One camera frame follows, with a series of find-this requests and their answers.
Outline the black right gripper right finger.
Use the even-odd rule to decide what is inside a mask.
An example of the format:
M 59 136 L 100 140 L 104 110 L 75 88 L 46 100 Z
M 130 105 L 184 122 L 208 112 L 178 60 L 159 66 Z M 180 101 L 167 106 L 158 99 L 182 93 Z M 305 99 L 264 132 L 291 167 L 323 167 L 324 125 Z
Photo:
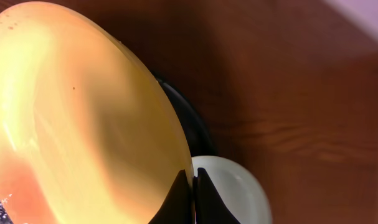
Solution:
M 240 224 L 226 207 L 204 168 L 194 178 L 194 203 L 197 224 Z

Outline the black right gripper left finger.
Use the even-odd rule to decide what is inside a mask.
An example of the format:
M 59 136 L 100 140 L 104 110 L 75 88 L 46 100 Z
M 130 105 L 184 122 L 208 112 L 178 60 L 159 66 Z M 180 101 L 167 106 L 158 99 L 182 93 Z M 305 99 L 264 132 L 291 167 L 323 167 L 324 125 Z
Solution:
M 158 212 L 149 224 L 192 224 L 192 194 L 186 171 L 180 170 Z

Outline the yellow plate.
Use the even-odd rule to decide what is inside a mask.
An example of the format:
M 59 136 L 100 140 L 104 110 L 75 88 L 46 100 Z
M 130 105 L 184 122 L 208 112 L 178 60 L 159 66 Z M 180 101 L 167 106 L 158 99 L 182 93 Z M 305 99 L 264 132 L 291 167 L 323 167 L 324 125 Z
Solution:
M 157 80 L 90 19 L 0 13 L 0 205 L 13 223 L 147 223 L 189 147 Z

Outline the black round tray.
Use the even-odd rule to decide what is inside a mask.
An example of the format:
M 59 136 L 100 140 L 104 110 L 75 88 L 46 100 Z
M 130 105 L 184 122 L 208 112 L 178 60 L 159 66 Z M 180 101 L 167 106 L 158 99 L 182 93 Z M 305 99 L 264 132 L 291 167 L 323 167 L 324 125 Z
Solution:
M 191 156 L 217 156 L 217 148 L 207 126 L 192 103 L 165 78 L 154 75 L 168 97 L 183 128 Z

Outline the mint plate large red stain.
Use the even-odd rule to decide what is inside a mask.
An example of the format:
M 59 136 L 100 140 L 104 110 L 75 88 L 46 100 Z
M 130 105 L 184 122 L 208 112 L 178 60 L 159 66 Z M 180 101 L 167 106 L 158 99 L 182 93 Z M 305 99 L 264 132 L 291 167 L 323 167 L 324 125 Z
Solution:
M 243 166 L 217 156 L 192 158 L 194 174 L 207 171 L 225 206 L 242 224 L 272 224 L 267 196 L 258 180 Z

